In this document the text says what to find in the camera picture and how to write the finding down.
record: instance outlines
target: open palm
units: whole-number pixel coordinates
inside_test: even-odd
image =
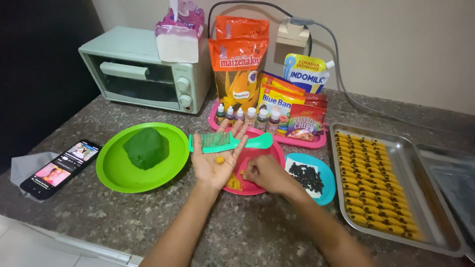
[[[195,176],[197,183],[205,183],[213,189],[221,190],[227,183],[231,173],[233,172],[239,155],[241,154],[244,146],[247,142],[247,135],[244,135],[247,130],[247,126],[243,126],[243,121],[237,121],[231,129],[231,134],[235,139],[241,140],[239,145],[234,150],[228,150],[218,153],[203,153],[201,151],[201,138],[196,133],[194,135],[195,143],[193,145],[193,155],[191,156],[191,162],[195,168]],[[217,133],[224,132],[228,120],[225,119]],[[224,163],[218,164],[216,159],[218,157],[224,158]]]

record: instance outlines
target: tissue box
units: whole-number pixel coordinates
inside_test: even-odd
[[[197,63],[204,20],[203,9],[199,9],[191,1],[179,1],[178,10],[170,8],[168,14],[155,26],[160,60]]]

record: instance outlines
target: phone screen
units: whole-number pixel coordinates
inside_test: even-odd
[[[36,172],[32,180],[46,189],[56,187],[98,151],[97,147],[79,142]]]

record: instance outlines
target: oven knob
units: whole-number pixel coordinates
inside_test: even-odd
[[[178,101],[183,107],[189,107],[193,99],[189,95],[181,95]]]
[[[190,81],[187,78],[180,77],[176,82],[178,90],[182,93],[185,93],[190,89]]]

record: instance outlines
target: oven door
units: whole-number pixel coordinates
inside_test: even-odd
[[[88,56],[108,99],[180,109],[171,66]]]

